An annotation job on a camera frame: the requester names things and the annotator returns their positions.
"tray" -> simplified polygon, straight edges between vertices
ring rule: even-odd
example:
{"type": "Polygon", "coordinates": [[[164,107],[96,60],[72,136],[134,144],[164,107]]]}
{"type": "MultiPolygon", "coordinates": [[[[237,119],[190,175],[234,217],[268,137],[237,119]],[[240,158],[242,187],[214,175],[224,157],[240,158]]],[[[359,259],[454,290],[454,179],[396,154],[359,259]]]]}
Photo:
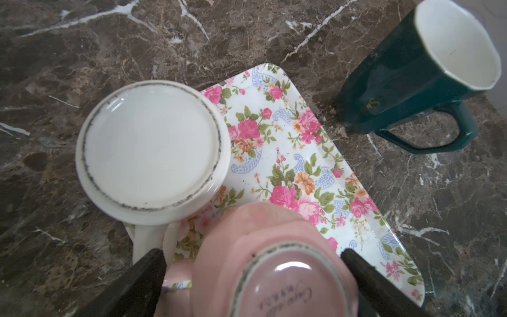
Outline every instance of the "tray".
{"type": "Polygon", "coordinates": [[[201,93],[229,128],[231,170],[212,206],[182,222],[175,259],[196,256],[224,208],[270,201],[300,213],[338,254],[355,249],[422,304],[418,268],[280,67],[261,64],[201,93]]]}

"dark green mug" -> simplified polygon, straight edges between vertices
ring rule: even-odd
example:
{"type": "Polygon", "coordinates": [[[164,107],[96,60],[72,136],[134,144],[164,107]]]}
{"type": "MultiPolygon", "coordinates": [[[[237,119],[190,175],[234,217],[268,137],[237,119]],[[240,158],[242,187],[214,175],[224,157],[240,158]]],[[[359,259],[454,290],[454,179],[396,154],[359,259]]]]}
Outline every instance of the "dark green mug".
{"type": "Polygon", "coordinates": [[[498,52],[470,12],[450,0],[424,0],[347,78],[337,98],[339,120],[414,154],[456,151],[478,134],[461,100],[493,88],[500,74],[498,52]],[[449,144],[420,148],[388,131],[432,109],[458,123],[449,144]]]}

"marble countertop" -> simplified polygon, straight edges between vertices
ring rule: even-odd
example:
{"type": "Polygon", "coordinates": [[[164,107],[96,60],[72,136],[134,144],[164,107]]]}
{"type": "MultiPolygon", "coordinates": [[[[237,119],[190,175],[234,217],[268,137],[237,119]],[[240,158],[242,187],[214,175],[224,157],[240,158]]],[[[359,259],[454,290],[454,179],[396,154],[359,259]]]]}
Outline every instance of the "marble countertop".
{"type": "MultiPolygon", "coordinates": [[[[410,0],[3,1],[0,5],[0,311],[71,316],[130,266],[122,224],[74,166],[86,116],[147,79],[198,90],[269,61],[293,80],[421,269],[435,316],[507,314],[507,125],[482,96],[466,149],[416,156],[350,134],[333,99],[414,7],[410,0]]],[[[446,143],[445,115],[397,128],[446,143]]]]}

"white marble vein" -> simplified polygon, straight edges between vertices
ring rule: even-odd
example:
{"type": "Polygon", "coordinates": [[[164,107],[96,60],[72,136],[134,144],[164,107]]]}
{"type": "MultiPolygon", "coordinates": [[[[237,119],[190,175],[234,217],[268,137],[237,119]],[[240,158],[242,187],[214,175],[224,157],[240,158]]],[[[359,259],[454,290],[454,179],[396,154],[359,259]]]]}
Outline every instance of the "white marble vein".
{"type": "Polygon", "coordinates": [[[407,233],[407,234],[416,236],[418,238],[424,239],[424,240],[426,240],[428,242],[433,243],[436,246],[440,246],[440,243],[435,242],[435,241],[433,241],[433,240],[431,240],[429,238],[426,238],[423,235],[427,234],[428,232],[443,232],[443,233],[449,234],[449,232],[447,230],[443,230],[443,229],[439,229],[439,228],[434,228],[434,227],[427,227],[427,228],[422,228],[421,230],[416,230],[414,227],[412,227],[410,225],[400,223],[399,220],[400,219],[399,219],[398,216],[396,216],[394,218],[394,221],[396,223],[396,229],[399,232],[407,233]]]}
{"type": "Polygon", "coordinates": [[[303,46],[305,46],[308,41],[314,37],[319,31],[320,29],[322,29],[322,27],[326,26],[329,21],[336,17],[337,15],[339,15],[345,8],[347,8],[351,3],[353,2],[356,2],[357,0],[349,0],[347,1],[346,4],[342,5],[341,7],[339,7],[335,12],[333,12],[332,14],[330,14],[326,19],[324,19],[320,24],[318,24],[315,29],[313,29],[313,31],[306,36],[306,38],[301,42],[299,43],[299,45],[297,45],[296,47],[294,47],[294,50],[291,52],[291,53],[288,53],[285,58],[283,59],[282,63],[285,62],[289,57],[291,57],[292,55],[296,54],[300,48],[302,48],[303,46]]]}
{"type": "Polygon", "coordinates": [[[427,291],[426,294],[433,294],[435,298],[437,298],[437,293],[435,292],[435,284],[433,284],[433,276],[431,275],[431,268],[429,266],[429,259],[428,259],[428,273],[429,273],[429,281],[431,282],[431,287],[433,288],[432,291],[427,291]]]}
{"type": "Polygon", "coordinates": [[[0,128],[0,131],[5,132],[5,133],[7,133],[8,135],[13,136],[14,138],[16,138],[16,139],[18,139],[18,140],[20,139],[20,138],[18,138],[17,136],[13,135],[12,133],[8,132],[7,130],[3,130],[2,128],[0,128]]]}
{"type": "Polygon", "coordinates": [[[49,233],[47,233],[46,231],[41,230],[41,229],[39,229],[39,228],[37,228],[37,230],[34,230],[33,232],[40,232],[40,233],[42,233],[43,235],[48,236],[48,237],[49,237],[51,240],[53,240],[53,241],[59,241],[59,242],[61,242],[62,244],[63,244],[63,243],[65,243],[65,241],[63,241],[62,239],[57,238],[57,237],[54,237],[54,236],[52,236],[51,234],[49,234],[49,233]]]}
{"type": "Polygon", "coordinates": [[[189,11],[187,10],[187,2],[185,0],[178,0],[178,2],[179,2],[179,7],[182,9],[182,17],[188,17],[192,21],[194,21],[195,24],[197,24],[197,26],[201,29],[202,33],[208,39],[208,42],[209,42],[208,32],[206,32],[206,30],[204,29],[204,26],[202,26],[202,23],[199,20],[197,20],[197,18],[195,16],[193,16],[192,14],[189,13],[189,11]]]}
{"type": "Polygon", "coordinates": [[[429,162],[433,164],[433,167],[432,167],[433,169],[435,169],[437,166],[442,165],[440,163],[439,157],[436,153],[428,154],[427,157],[428,157],[429,162]]]}
{"type": "Polygon", "coordinates": [[[442,220],[442,216],[440,216],[439,208],[437,207],[437,202],[435,201],[434,198],[433,198],[433,204],[435,204],[435,210],[437,211],[437,215],[439,215],[440,220],[442,220]]]}
{"type": "Polygon", "coordinates": [[[91,20],[95,20],[95,19],[98,19],[98,18],[101,18],[101,17],[104,17],[104,16],[108,16],[108,15],[111,15],[111,14],[122,14],[122,15],[125,15],[125,16],[127,16],[128,19],[136,22],[137,24],[142,24],[145,27],[147,27],[150,31],[156,32],[156,30],[154,28],[152,28],[151,26],[149,26],[146,22],[141,21],[141,20],[139,20],[138,18],[136,18],[136,17],[134,17],[132,15],[132,9],[139,4],[139,1],[140,0],[134,0],[134,1],[128,3],[128,4],[124,5],[124,6],[116,6],[112,10],[109,10],[109,11],[104,11],[104,12],[99,12],[99,13],[96,13],[96,14],[92,14],[92,15],[89,15],[89,16],[86,16],[86,17],[83,17],[83,18],[79,18],[77,20],[74,20],[74,21],[71,21],[71,22],[67,22],[67,23],[64,23],[64,24],[55,24],[55,25],[50,26],[50,27],[41,28],[41,29],[35,30],[35,31],[31,32],[31,33],[22,35],[21,37],[25,38],[25,37],[30,37],[30,36],[33,36],[33,35],[36,35],[36,34],[45,33],[45,32],[56,30],[56,29],[60,29],[60,28],[69,28],[71,26],[74,26],[74,25],[77,25],[77,24],[88,23],[91,20]]]}
{"type": "Polygon", "coordinates": [[[370,144],[372,145],[372,147],[375,149],[375,152],[377,152],[377,154],[380,157],[382,157],[382,155],[380,155],[379,149],[377,149],[377,146],[375,145],[375,143],[373,143],[372,137],[369,134],[367,134],[366,137],[368,138],[368,141],[370,141],[370,144]]]}
{"type": "Polygon", "coordinates": [[[289,29],[295,31],[297,34],[299,34],[299,31],[296,30],[296,26],[298,23],[296,21],[285,21],[285,23],[288,25],[289,29]]]}
{"type": "Polygon", "coordinates": [[[505,258],[505,262],[503,264],[502,272],[500,273],[500,276],[496,280],[495,286],[493,287],[493,293],[491,293],[491,298],[493,298],[493,296],[495,295],[496,289],[498,288],[498,285],[500,284],[500,282],[504,278],[506,271],[507,271],[507,258],[505,258]]]}
{"type": "Polygon", "coordinates": [[[456,276],[456,272],[454,272],[454,270],[452,269],[452,267],[444,260],[444,257],[442,256],[442,252],[440,252],[440,251],[432,251],[431,248],[429,247],[429,245],[428,245],[428,249],[429,249],[429,252],[431,254],[438,255],[442,259],[442,262],[445,264],[445,266],[447,266],[447,268],[449,269],[449,271],[451,271],[452,275],[456,276]]]}
{"type": "Polygon", "coordinates": [[[468,310],[468,315],[470,316],[471,312],[473,312],[474,316],[477,317],[477,313],[475,312],[475,306],[474,306],[474,303],[472,303],[472,301],[470,300],[470,296],[467,295],[465,299],[466,299],[466,305],[467,305],[467,308],[468,308],[467,309],[468,310]]]}
{"type": "Polygon", "coordinates": [[[14,132],[17,132],[17,133],[22,133],[24,135],[30,135],[30,132],[26,131],[25,129],[11,127],[10,125],[2,123],[2,122],[0,122],[0,126],[2,128],[4,128],[4,129],[11,130],[11,131],[14,131],[14,132]]]}
{"type": "Polygon", "coordinates": [[[57,100],[57,101],[59,101],[59,102],[61,102],[61,103],[64,103],[64,104],[66,104],[66,105],[69,105],[69,106],[71,106],[71,107],[74,107],[74,108],[79,108],[77,105],[70,104],[70,103],[65,102],[65,101],[63,101],[63,100],[61,100],[61,99],[58,99],[57,97],[53,97],[52,95],[49,95],[48,97],[53,98],[54,100],[57,100]]]}

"orange flower print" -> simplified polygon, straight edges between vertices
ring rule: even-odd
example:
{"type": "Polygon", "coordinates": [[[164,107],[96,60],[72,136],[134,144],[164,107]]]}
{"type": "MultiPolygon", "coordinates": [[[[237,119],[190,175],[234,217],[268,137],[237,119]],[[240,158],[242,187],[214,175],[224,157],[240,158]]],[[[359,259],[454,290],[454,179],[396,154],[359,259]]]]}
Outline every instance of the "orange flower print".
{"type": "Polygon", "coordinates": [[[243,157],[243,155],[238,155],[238,156],[235,156],[234,158],[236,160],[238,160],[238,162],[240,162],[241,164],[243,164],[245,162],[245,158],[243,157]]]}
{"type": "Polygon", "coordinates": [[[303,125],[299,122],[299,120],[294,120],[292,122],[292,128],[294,128],[294,131],[299,134],[303,134],[303,132],[305,132],[305,128],[303,128],[303,125]]]}
{"type": "Polygon", "coordinates": [[[347,177],[345,179],[347,181],[347,183],[349,183],[350,185],[359,185],[359,180],[357,179],[357,177],[355,176],[354,173],[352,173],[352,175],[350,177],[347,177]]]}
{"type": "Polygon", "coordinates": [[[315,191],[315,181],[310,178],[307,173],[299,172],[296,178],[296,184],[301,190],[304,190],[307,195],[315,191]]]}
{"type": "Polygon", "coordinates": [[[362,187],[359,187],[356,192],[355,192],[355,195],[357,198],[359,198],[360,201],[365,201],[368,199],[368,193],[366,192],[366,190],[362,187]]]}
{"type": "Polygon", "coordinates": [[[271,123],[273,124],[273,127],[275,128],[275,131],[283,131],[281,125],[276,124],[273,121],[271,121],[271,123]]]}
{"type": "Polygon", "coordinates": [[[222,185],[222,186],[220,187],[219,194],[218,194],[218,196],[216,197],[216,198],[220,201],[220,203],[223,203],[223,202],[224,202],[224,198],[225,198],[226,191],[227,191],[227,187],[222,185]]]}
{"type": "Polygon", "coordinates": [[[250,150],[252,149],[252,146],[254,146],[254,143],[252,141],[245,140],[240,137],[237,138],[236,140],[234,140],[234,143],[236,144],[237,147],[239,147],[245,153],[250,152],[250,150]]]}

